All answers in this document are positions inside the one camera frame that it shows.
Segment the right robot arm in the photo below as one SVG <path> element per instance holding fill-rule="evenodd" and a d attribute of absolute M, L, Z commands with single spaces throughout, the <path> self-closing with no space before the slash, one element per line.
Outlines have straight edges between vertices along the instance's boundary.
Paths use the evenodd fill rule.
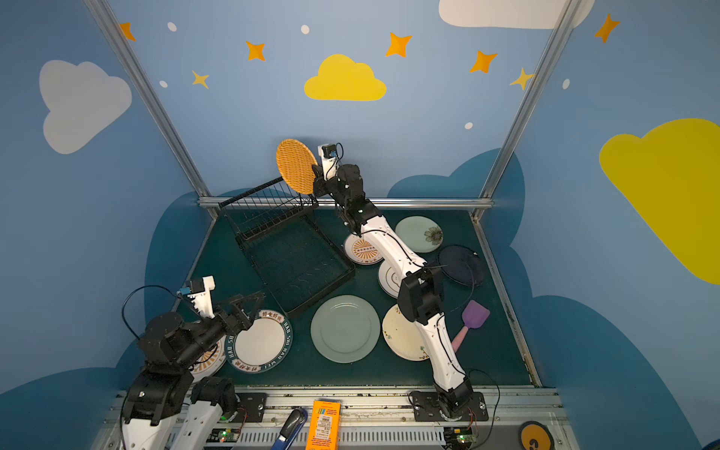
<path fill-rule="evenodd" d="M 441 268 L 429 265 L 402 242 L 386 217 L 366 197 L 356 165 L 324 169 L 313 164 L 310 176 L 312 193 L 330 195 L 352 233 L 373 245 L 395 270 L 399 277 L 397 304 L 423 339 L 442 413 L 453 419 L 461 416 L 474 398 L 474 390 L 447 331 Z"/>

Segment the large plain green plate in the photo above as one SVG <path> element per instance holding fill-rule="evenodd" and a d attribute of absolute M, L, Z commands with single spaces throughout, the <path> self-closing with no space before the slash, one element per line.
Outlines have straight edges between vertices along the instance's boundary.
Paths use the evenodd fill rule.
<path fill-rule="evenodd" d="M 325 301 L 315 312 L 310 334 L 315 349 L 339 364 L 364 359 L 377 345 L 381 324 L 376 309 L 354 295 Z"/>

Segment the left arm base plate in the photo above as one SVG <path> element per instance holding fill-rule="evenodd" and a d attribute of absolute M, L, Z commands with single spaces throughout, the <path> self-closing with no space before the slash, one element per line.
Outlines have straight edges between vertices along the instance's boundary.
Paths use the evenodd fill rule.
<path fill-rule="evenodd" d="M 266 393 L 238 392 L 236 398 L 237 410 L 232 423 L 262 423 L 266 410 Z"/>

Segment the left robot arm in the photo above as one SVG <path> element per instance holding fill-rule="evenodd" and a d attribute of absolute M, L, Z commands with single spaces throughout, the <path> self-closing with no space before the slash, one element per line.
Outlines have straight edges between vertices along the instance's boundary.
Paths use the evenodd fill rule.
<path fill-rule="evenodd" d="M 127 390 L 120 415 L 124 449 L 164 449 L 187 396 L 190 405 L 172 448 L 204 448 L 221 416 L 237 412 L 238 400 L 230 379 L 207 376 L 196 382 L 191 369 L 217 350 L 221 339 L 250 330 L 263 301 L 264 293 L 255 292 L 215 307 L 208 294 L 190 294 L 196 322 L 171 311 L 146 326 L 138 339 L 144 367 Z"/>

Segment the white plate orange sunburst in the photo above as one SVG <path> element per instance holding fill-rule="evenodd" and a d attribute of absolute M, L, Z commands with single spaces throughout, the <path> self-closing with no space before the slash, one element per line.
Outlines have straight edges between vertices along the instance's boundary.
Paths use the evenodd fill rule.
<path fill-rule="evenodd" d="M 373 266 L 384 260 L 382 254 L 375 249 L 367 240 L 350 234 L 344 244 L 343 249 L 346 256 L 355 264 L 360 266 Z"/>

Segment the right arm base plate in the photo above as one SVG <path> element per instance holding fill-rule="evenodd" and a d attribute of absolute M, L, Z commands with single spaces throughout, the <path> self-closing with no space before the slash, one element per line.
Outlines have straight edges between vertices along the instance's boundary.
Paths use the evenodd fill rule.
<path fill-rule="evenodd" d="M 453 405 L 441 399 L 437 392 L 411 391 L 408 400 L 416 422 L 488 422 L 489 411 L 482 393 Z"/>

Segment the yellow woven wicker plate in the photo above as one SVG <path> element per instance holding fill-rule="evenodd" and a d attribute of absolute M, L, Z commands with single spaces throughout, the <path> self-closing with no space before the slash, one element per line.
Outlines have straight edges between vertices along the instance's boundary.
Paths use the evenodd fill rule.
<path fill-rule="evenodd" d="M 282 141 L 277 147 L 276 161 L 281 177 L 290 188 L 300 194 L 314 194 L 316 175 L 313 167 L 317 160 L 303 142 Z"/>

